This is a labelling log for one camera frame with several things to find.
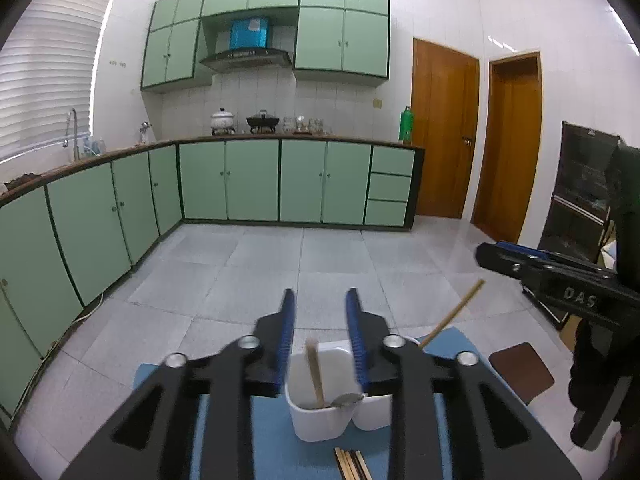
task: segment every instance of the white wall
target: white wall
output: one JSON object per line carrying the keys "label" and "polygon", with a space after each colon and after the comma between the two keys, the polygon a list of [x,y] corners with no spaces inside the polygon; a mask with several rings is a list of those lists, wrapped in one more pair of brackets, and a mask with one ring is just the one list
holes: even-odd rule
{"label": "white wall", "polygon": [[[146,30],[156,0],[113,0],[102,40],[94,103],[94,135],[107,150],[133,146],[142,121],[151,120],[161,135],[162,97],[140,93]],[[0,164],[0,182],[23,173],[43,173],[73,160],[60,145],[27,153]]]}
{"label": "white wall", "polygon": [[[297,82],[290,68],[216,76],[210,88],[164,96],[163,138],[209,134],[209,116],[223,106],[236,114],[239,130],[248,130],[247,115],[266,108],[280,118],[304,115],[322,119],[325,127],[340,135],[398,140],[400,113],[411,102],[412,38],[434,41],[480,58],[482,25],[478,0],[390,2],[388,82],[376,88]],[[382,99],[382,109],[373,108],[374,97]]]}
{"label": "white wall", "polygon": [[[640,57],[618,25],[606,0],[480,0],[485,61],[510,54],[491,36],[518,51],[539,50],[542,60],[543,119],[538,168],[520,243],[537,246],[554,188],[561,121],[620,134],[640,146]],[[488,93],[481,88],[486,123]],[[465,213],[475,200],[484,149],[484,124],[476,153]]]}

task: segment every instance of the tile floor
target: tile floor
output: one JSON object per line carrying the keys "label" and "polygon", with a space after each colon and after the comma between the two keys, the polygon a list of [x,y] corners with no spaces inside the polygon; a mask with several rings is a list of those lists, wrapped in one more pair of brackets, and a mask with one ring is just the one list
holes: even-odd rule
{"label": "tile floor", "polygon": [[528,341],[556,378],[530,408],[584,480],[606,468],[612,426],[596,452],[569,438],[571,354],[532,309],[518,283],[480,269],[472,250],[489,239],[465,221],[418,217],[411,233],[183,225],[85,321],[50,364],[25,408],[18,447],[56,480],[129,395],[138,365],[174,351],[219,351],[274,312],[284,288],[297,295],[294,349],[313,335],[347,339],[344,293],[401,334],[421,336],[478,277],[487,284],[454,323],[488,356]]}

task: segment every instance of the green bottle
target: green bottle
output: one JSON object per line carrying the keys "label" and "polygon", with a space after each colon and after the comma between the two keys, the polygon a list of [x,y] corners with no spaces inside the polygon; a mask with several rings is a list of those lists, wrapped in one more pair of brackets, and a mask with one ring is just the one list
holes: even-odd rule
{"label": "green bottle", "polygon": [[411,142],[411,130],[414,127],[414,113],[407,107],[400,115],[400,141],[405,144]]}

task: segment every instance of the blue mat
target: blue mat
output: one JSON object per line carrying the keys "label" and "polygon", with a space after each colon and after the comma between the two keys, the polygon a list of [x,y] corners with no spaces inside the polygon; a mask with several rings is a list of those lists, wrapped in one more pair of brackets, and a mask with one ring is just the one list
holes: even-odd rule
{"label": "blue mat", "polygon": [[[453,359],[462,351],[478,353],[471,341],[457,328],[443,330],[425,348],[427,353],[449,359]],[[133,381],[134,388],[141,384],[155,368],[156,365],[140,365]],[[208,402],[209,396],[201,396],[193,439],[191,480],[198,480],[200,477],[200,456]],[[449,436],[444,418],[444,404],[439,394],[436,395],[436,412],[440,433],[439,446],[443,457],[443,475],[444,480],[449,480],[452,478]],[[341,480],[333,454],[336,446],[342,449],[359,449],[373,479],[386,479],[390,428],[362,431],[350,422],[344,433],[335,440],[303,442],[293,431],[289,407],[284,396],[276,399],[253,397],[252,421],[256,480]]]}

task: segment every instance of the white blind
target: white blind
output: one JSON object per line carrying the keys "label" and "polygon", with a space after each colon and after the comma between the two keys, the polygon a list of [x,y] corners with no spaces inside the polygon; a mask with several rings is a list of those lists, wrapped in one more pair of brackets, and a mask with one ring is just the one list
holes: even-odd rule
{"label": "white blind", "polygon": [[33,0],[0,50],[0,159],[65,135],[66,114],[89,131],[100,27],[109,0]]}

